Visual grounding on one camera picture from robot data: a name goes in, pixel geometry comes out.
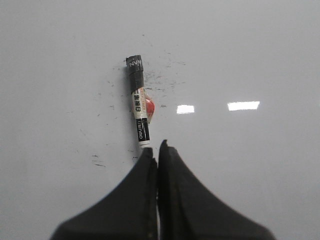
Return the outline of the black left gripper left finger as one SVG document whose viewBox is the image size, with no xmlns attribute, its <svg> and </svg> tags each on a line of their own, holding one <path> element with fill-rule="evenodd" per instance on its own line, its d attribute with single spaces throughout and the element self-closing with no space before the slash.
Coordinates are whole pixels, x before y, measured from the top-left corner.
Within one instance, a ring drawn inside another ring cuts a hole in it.
<svg viewBox="0 0 320 240">
<path fill-rule="evenodd" d="M 51 239 L 156 240 L 157 223 L 157 162 L 146 147 L 113 191 L 61 223 Z"/>
</svg>

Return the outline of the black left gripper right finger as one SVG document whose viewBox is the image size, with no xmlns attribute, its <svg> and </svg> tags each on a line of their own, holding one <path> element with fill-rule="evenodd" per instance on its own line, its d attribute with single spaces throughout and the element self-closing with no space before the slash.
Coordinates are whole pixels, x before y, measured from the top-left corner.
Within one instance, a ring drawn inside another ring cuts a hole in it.
<svg viewBox="0 0 320 240">
<path fill-rule="evenodd" d="M 166 140 L 159 148 L 157 203 L 162 240 L 275 239 L 211 193 Z"/>
</svg>

